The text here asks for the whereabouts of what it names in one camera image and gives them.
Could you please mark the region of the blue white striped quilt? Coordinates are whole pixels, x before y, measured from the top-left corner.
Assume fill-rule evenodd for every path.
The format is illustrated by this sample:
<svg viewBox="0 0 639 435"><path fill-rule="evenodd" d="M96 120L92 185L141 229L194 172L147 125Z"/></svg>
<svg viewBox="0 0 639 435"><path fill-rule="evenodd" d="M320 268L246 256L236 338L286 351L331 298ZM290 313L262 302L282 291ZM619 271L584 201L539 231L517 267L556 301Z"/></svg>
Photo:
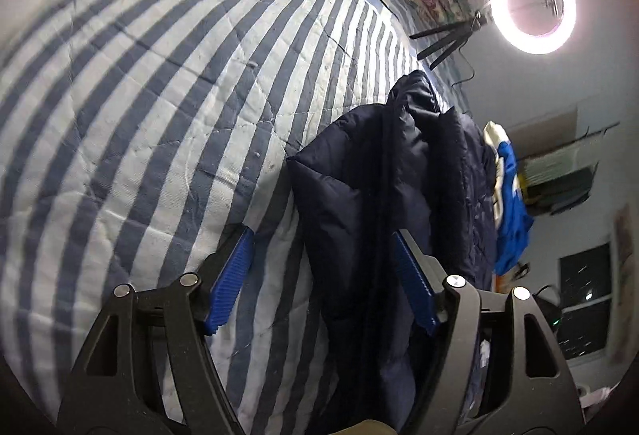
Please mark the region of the blue white striped quilt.
<svg viewBox="0 0 639 435"><path fill-rule="evenodd" d="M328 343L285 162L417 69L407 7L403 26L367 0L59 0L17 38L1 351L38 407L58 413L116 286L170 283L238 222L256 254L211 354L246 432L310 434Z"/></svg>

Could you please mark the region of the blue and white garment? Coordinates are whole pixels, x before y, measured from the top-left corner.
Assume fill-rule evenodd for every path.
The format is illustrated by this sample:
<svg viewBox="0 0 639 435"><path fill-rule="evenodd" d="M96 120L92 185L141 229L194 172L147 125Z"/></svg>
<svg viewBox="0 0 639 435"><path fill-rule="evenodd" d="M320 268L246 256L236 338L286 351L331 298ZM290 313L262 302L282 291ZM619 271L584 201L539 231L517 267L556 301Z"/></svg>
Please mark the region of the blue and white garment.
<svg viewBox="0 0 639 435"><path fill-rule="evenodd" d="M518 179L517 156L505 128L487 122L483 134L484 141L495 155L493 211L497 240L494 272L504 276L517 265L528 247L534 219L525 207Z"/></svg>

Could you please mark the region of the navy quilted puffer jacket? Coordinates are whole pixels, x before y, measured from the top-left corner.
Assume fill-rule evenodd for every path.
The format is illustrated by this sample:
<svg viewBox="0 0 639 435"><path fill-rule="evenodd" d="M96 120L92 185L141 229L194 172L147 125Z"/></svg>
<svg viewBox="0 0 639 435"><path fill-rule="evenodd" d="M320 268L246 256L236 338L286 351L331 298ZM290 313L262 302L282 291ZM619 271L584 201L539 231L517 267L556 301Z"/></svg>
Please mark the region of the navy quilted puffer jacket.
<svg viewBox="0 0 639 435"><path fill-rule="evenodd" d="M385 103L331 123L287 169L328 337L324 400L308 430L330 434L364 420L403 429L439 348L409 304L392 236L407 229L445 272L490 288L493 150L415 71Z"/></svg>

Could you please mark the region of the black mini tripod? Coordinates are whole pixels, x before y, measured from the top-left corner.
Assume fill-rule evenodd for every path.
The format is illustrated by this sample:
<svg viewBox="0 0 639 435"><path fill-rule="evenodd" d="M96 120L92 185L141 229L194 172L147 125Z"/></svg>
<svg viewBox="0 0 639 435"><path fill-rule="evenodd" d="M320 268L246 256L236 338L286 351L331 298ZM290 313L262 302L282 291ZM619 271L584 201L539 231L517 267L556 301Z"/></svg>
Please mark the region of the black mini tripod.
<svg viewBox="0 0 639 435"><path fill-rule="evenodd" d="M439 53L434 60L428 62L429 69L433 71L455 51L464 46L475 32L492 22L492 13L489 10L481 9L476 11L470 19L444 24L444 26L409 35L408 38L420 40L420 38L438 35L438 40L417 53L418 60L426 60L431 55Z"/></svg>

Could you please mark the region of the window with dark panes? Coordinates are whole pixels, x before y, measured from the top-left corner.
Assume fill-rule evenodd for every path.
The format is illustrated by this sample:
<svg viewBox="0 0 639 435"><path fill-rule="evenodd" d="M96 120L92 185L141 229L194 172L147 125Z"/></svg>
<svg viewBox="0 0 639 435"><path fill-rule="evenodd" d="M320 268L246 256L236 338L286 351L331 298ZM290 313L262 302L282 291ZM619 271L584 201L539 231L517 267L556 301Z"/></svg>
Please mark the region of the window with dark panes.
<svg viewBox="0 0 639 435"><path fill-rule="evenodd" d="M602 351L609 334L613 285L609 243L562 257L557 339L566 360Z"/></svg>

